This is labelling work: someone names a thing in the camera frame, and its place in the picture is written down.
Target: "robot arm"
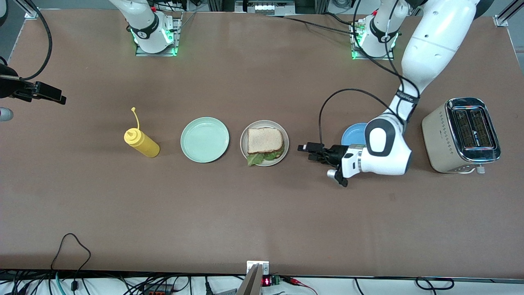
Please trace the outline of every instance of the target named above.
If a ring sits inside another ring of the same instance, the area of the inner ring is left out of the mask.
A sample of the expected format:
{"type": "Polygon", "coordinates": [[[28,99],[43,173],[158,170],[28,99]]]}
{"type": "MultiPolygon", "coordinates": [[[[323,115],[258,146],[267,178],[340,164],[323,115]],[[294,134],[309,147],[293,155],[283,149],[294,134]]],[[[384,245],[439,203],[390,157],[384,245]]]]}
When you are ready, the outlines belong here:
{"type": "Polygon", "coordinates": [[[159,53],[174,42],[173,17],[153,12],[146,0],[109,0],[122,12],[140,48],[159,53]]]}
{"type": "Polygon", "coordinates": [[[411,149],[403,134],[418,104],[420,93],[444,70],[461,45],[475,17],[479,0],[382,0],[376,16],[365,18],[361,47],[371,56],[386,54],[408,13],[408,5],[422,4],[424,16],[408,42],[402,59],[404,80],[389,108],[371,120],[365,129],[366,145],[334,145],[319,154],[319,147],[308,143],[299,151],[311,153],[310,159],[336,155],[338,163],[328,177],[346,186],[347,180],[360,172],[402,175],[409,168],[411,149]]]}
{"type": "Polygon", "coordinates": [[[414,85],[404,81],[404,87],[399,87],[389,109],[366,126],[362,172],[402,175],[409,168],[411,150],[402,136],[407,122],[418,103],[419,93],[444,70],[464,40],[478,1],[427,0],[422,5],[424,16],[402,59],[403,76],[414,85]],[[395,110],[402,121],[389,110],[395,110]]]}

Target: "sandwich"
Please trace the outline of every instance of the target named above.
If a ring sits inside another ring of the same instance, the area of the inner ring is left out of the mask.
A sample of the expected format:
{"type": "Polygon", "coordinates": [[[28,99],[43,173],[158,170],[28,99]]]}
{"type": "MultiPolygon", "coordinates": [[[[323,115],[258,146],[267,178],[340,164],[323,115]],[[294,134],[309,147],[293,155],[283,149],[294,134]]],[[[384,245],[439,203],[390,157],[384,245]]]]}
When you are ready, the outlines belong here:
{"type": "Polygon", "coordinates": [[[284,140],[275,128],[249,128],[247,130],[247,164],[258,165],[264,160],[274,160],[284,152],[284,140]]]}

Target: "yellow squeeze bottle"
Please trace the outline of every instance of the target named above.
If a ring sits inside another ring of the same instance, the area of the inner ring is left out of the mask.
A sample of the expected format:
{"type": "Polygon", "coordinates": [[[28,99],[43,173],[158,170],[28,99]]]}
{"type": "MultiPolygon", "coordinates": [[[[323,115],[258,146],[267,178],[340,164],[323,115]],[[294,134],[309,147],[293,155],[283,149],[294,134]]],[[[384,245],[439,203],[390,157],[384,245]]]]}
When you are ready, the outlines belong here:
{"type": "Polygon", "coordinates": [[[146,157],[156,157],[160,152],[160,147],[149,136],[140,130],[140,122],[135,113],[135,108],[131,108],[131,112],[135,114],[137,128],[131,128],[124,134],[124,140],[127,144],[134,147],[137,151],[144,154],[146,157]]]}

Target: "red digital display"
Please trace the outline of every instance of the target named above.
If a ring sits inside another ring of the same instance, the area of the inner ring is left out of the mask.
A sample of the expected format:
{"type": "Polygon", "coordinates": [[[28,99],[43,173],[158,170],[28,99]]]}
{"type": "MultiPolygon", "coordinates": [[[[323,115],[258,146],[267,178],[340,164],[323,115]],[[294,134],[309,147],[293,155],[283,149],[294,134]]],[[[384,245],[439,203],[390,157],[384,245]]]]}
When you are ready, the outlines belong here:
{"type": "Polygon", "coordinates": [[[262,278],[262,287],[271,286],[271,277],[262,278]]]}

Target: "plate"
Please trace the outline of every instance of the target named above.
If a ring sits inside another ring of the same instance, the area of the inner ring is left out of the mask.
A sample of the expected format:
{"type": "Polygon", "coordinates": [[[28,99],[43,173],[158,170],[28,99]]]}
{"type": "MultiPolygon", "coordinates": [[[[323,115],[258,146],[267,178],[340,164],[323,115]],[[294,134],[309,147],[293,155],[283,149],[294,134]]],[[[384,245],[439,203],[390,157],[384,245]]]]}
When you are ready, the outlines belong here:
{"type": "Polygon", "coordinates": [[[209,163],[227,150],[229,132],[220,120],[202,117],[191,121],[182,131],[180,146],[189,159],[209,163]]]}
{"type": "Polygon", "coordinates": [[[269,121],[269,120],[261,120],[261,121],[256,121],[254,123],[251,123],[248,127],[246,127],[246,129],[244,129],[244,132],[242,132],[242,135],[240,136],[240,150],[242,151],[242,154],[244,155],[244,158],[247,159],[247,156],[249,155],[247,153],[247,142],[248,142],[247,141],[247,130],[249,128],[253,128],[253,129],[260,129],[260,128],[274,128],[274,129],[278,129],[282,133],[282,137],[284,139],[284,152],[282,153],[282,155],[280,157],[274,159],[274,160],[271,160],[271,161],[264,160],[264,161],[262,161],[262,163],[258,164],[257,166],[262,166],[262,167],[273,166],[273,165],[277,164],[278,162],[282,161],[282,159],[284,159],[284,157],[286,156],[286,154],[288,153],[288,150],[289,150],[288,133],[286,133],[284,128],[282,128],[282,126],[280,126],[278,123],[275,123],[275,122],[269,121]]]}
{"type": "Polygon", "coordinates": [[[367,123],[356,123],[351,125],[342,135],[342,145],[351,144],[366,144],[366,130],[367,123]]]}

